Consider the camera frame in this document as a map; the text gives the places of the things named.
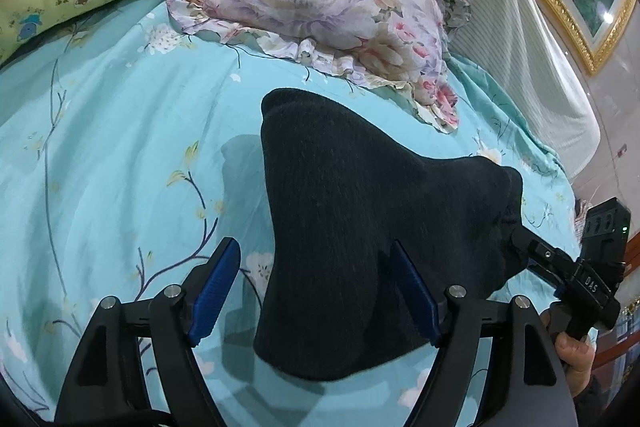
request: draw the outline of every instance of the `gold picture frame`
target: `gold picture frame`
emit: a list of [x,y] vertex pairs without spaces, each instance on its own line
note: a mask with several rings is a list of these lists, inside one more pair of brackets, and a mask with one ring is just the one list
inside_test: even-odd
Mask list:
[[636,6],[636,0],[615,0],[614,12],[608,25],[604,24],[592,36],[571,0],[543,0],[548,12],[559,23],[561,33],[568,39],[587,74],[597,74],[607,62],[622,37]]

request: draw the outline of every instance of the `bed sheet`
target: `bed sheet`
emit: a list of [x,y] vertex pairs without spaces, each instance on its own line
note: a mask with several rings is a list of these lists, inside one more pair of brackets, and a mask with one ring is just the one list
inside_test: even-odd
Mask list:
[[600,129],[587,95],[536,0],[469,0],[471,20],[450,49],[488,71],[533,133],[559,153],[569,179],[593,157]]
[[[123,0],[47,35],[0,71],[0,369],[14,393],[52,419],[66,370],[99,299],[148,298],[181,282],[224,236],[242,271],[196,359],[230,427],[401,426],[433,364],[424,346],[345,380],[287,377],[252,340],[273,260],[260,146],[260,101],[299,87],[353,109],[415,152],[485,155],[518,169],[522,214],[575,257],[574,197],[558,158],[534,139],[484,71],[450,61],[460,96],[451,135],[420,123],[394,94],[370,92],[247,48],[188,38],[164,0]],[[530,273],[493,297],[552,291]],[[153,350],[141,344],[152,404],[166,404]],[[458,425],[476,414],[490,343]]]

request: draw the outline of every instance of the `blue gripper pad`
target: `blue gripper pad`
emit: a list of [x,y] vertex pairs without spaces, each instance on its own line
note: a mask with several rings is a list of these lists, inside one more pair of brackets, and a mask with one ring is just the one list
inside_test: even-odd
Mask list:
[[438,316],[436,300],[399,241],[391,245],[389,260],[396,284],[418,333],[437,346],[442,338],[440,322],[443,317]]
[[[207,264],[192,270],[192,273],[194,270],[201,269],[203,274],[206,273],[205,271],[210,271],[210,274],[205,280],[194,282],[194,286],[200,286],[202,289],[194,296],[191,305],[191,327],[187,333],[191,347],[197,346],[213,331],[213,326],[218,320],[222,305],[225,303],[239,268],[240,245],[235,239],[225,237]],[[190,278],[191,274],[185,280],[185,285]]]

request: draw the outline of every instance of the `striped white fabric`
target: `striped white fabric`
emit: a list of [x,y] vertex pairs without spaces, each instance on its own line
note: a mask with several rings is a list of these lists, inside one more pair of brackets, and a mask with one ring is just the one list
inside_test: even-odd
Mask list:
[[469,0],[472,18],[451,48],[488,71],[532,132],[556,150],[571,179],[590,161],[600,131],[588,99],[535,0]]

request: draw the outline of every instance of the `sleeve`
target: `sleeve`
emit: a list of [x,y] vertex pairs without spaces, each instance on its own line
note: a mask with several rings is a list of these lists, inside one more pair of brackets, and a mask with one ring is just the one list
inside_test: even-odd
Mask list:
[[588,386],[574,398],[578,427],[589,427],[602,414],[604,401],[602,387],[596,377],[591,377]]

